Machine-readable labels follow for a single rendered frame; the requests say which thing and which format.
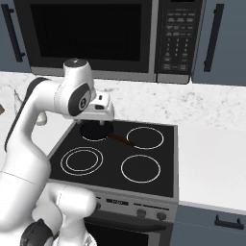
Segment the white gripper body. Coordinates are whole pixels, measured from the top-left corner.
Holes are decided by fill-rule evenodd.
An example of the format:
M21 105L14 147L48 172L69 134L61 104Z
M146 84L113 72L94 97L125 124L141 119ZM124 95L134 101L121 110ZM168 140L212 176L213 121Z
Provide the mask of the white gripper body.
M114 108L108 107L105 110L86 109L76 116L76 119L81 120L97 120L97 121L112 121L114 119Z

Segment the black and steel stove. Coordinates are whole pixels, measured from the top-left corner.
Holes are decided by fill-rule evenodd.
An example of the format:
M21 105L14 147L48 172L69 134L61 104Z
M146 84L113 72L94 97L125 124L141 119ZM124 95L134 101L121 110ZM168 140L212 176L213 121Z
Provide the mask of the black and steel stove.
M50 180L87 188L101 208L88 218L127 223L174 225L178 207L178 128L130 121L113 121L111 137L88 140L72 124L49 154ZM146 217L136 216L138 209ZM166 219L159 221L158 212Z

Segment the black microwave door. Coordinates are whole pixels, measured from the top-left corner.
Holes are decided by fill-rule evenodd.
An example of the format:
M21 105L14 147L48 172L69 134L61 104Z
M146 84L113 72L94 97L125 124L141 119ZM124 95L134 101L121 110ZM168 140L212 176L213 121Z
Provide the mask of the black microwave door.
M68 59L95 78L152 82L158 0L13 0L31 71L61 76Z

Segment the blue-grey cupboard door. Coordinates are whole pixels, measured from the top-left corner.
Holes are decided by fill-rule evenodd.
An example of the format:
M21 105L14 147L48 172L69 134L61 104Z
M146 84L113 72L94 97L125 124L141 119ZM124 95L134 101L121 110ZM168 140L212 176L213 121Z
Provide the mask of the blue-grey cupboard door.
M207 8L225 5L211 72L204 71L211 17L204 21ZM193 65L194 84L246 86L246 0L206 0L203 6L200 36Z
M12 18L17 43L20 48L20 52L26 53L14 2L13 0L0 0L0 71L30 73L31 69L27 56L22 58L22 62L18 62L15 58L8 26L1 8L2 4L7 4L8 8L12 10L10 16Z

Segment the black and steel microwave oven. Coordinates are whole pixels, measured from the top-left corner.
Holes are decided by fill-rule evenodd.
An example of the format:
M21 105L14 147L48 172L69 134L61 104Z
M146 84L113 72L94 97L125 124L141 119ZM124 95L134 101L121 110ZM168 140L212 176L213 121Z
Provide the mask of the black and steel microwave oven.
M158 0L152 82L186 84L193 64L204 0Z

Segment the black oven door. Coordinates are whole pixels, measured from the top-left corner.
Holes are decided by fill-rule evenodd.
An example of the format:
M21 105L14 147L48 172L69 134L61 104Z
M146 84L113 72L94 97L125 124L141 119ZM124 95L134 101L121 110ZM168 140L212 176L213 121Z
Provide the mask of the black oven door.
M173 229L172 224L165 223L162 230L140 232L129 226L88 218L85 225L97 246L169 246Z

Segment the blue-grey drawer front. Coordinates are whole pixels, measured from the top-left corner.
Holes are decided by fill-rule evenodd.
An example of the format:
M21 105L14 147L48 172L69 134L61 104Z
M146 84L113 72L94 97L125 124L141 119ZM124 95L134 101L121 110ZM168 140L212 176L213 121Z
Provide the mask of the blue-grey drawer front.
M231 222L240 218L244 229L215 226L216 215ZM170 246L246 246L246 215L179 205Z

